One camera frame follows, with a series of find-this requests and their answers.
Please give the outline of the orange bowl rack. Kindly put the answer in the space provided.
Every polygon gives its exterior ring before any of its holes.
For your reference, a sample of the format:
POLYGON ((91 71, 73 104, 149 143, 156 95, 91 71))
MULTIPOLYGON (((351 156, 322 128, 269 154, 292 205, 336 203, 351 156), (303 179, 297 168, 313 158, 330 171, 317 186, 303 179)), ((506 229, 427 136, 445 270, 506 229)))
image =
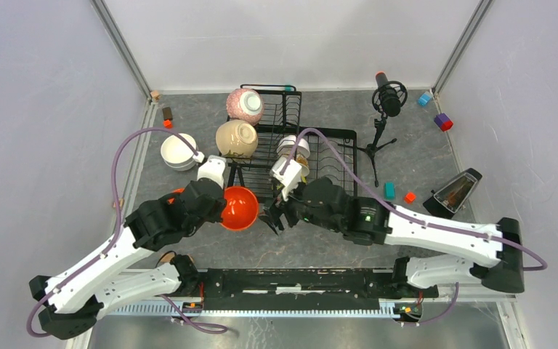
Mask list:
POLYGON ((259 202, 253 192, 242 186, 231 186, 225 189, 224 198, 227 206, 221 215, 223 228, 242 231, 255 223, 259 214, 259 202))

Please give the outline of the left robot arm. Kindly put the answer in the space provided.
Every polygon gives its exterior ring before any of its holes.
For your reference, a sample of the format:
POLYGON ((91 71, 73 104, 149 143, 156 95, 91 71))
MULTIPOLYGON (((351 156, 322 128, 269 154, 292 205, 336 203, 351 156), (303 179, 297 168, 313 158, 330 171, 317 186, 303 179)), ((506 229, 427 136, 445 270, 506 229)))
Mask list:
POLYGON ((166 245, 192 236, 205 222, 219 222, 226 203, 223 188, 208 178, 190 182, 181 193, 143 202, 115 234, 74 266, 56 276, 30 280, 38 303, 28 323, 37 319, 42 328, 30 334, 68 340, 127 304, 162 294, 195 294, 201 275, 186 255, 128 278, 119 274, 166 245))

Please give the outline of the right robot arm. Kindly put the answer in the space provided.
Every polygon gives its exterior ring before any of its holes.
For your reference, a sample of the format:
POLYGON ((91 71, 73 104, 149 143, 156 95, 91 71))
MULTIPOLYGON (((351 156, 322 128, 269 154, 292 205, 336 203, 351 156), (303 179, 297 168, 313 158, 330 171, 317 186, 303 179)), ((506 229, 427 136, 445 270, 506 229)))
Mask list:
POLYGON ((259 219, 274 233, 299 222, 334 233, 354 244, 413 246, 434 257, 398 259, 392 291, 408 297, 438 284, 480 283, 507 294, 525 290, 519 222, 503 217, 494 224, 459 222, 419 214, 371 197, 351 196, 323 177, 280 190, 264 204, 259 219))

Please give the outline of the white bowl grey rim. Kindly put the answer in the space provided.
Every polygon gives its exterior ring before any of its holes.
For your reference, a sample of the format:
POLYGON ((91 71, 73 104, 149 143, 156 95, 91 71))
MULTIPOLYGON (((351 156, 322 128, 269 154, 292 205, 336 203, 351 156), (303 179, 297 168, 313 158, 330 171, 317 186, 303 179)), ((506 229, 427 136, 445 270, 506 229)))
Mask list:
POLYGON ((186 172, 192 168, 194 168, 198 163, 193 159, 189 158, 183 162, 170 162, 166 159, 163 162, 171 169, 178 171, 178 172, 186 172))

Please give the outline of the orange bowl tier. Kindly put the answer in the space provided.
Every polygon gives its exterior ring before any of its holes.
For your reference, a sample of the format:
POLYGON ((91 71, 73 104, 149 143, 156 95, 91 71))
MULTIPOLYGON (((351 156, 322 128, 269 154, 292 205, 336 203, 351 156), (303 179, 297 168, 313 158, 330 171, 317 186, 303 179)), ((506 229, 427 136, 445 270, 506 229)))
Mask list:
POLYGON ((172 193, 170 193, 167 197, 166 202, 168 204, 173 204, 175 199, 184 191, 184 188, 178 188, 176 190, 174 190, 172 193))

